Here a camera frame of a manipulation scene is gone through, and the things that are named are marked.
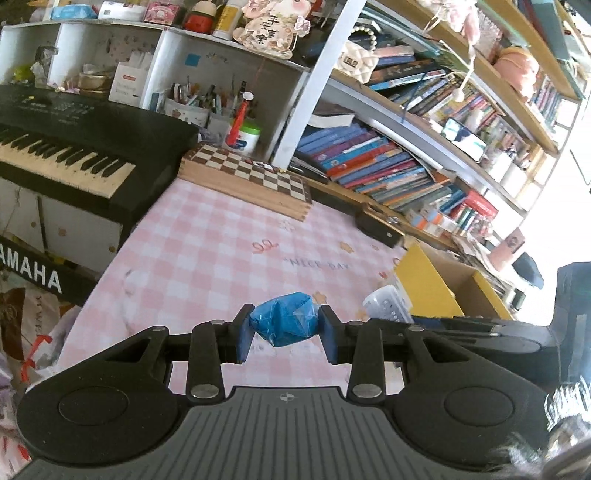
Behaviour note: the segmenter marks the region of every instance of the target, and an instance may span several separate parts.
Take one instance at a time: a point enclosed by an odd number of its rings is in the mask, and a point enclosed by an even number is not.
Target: white post
[[[301,90],[300,100],[296,103],[291,118],[285,126],[272,161],[273,166],[287,168],[290,164],[316,102],[324,90],[343,44],[349,38],[351,29],[355,26],[364,5],[365,0],[348,0],[343,6],[316,65],[308,75],[308,82]]]

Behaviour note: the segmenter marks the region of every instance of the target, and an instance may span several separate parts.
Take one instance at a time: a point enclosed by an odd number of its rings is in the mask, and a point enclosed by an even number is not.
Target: blue sticky note
[[[194,53],[190,53],[189,55],[187,55],[187,58],[185,59],[185,65],[187,67],[196,67],[197,64],[199,63],[200,58],[201,58],[200,55],[195,55]]]

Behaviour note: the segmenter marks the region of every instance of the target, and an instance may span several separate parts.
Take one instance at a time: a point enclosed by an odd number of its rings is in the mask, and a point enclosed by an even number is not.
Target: crosshair logo
[[[295,396],[292,395],[291,393],[282,393],[281,395],[279,395],[279,399],[283,400],[285,403],[290,402],[291,400],[295,400]]]

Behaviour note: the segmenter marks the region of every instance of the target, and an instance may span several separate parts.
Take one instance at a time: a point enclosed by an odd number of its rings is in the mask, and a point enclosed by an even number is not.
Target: chessboard
[[[178,177],[300,221],[312,206],[310,189],[301,179],[211,145],[187,152]]]

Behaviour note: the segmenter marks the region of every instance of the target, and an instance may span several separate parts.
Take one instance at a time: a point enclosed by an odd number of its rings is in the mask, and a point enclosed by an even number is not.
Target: green lid
[[[251,135],[260,135],[261,134],[261,129],[258,128],[258,126],[251,122],[250,120],[244,120],[244,122],[242,123],[242,126],[240,127],[240,132],[244,132],[246,134],[251,134]]]

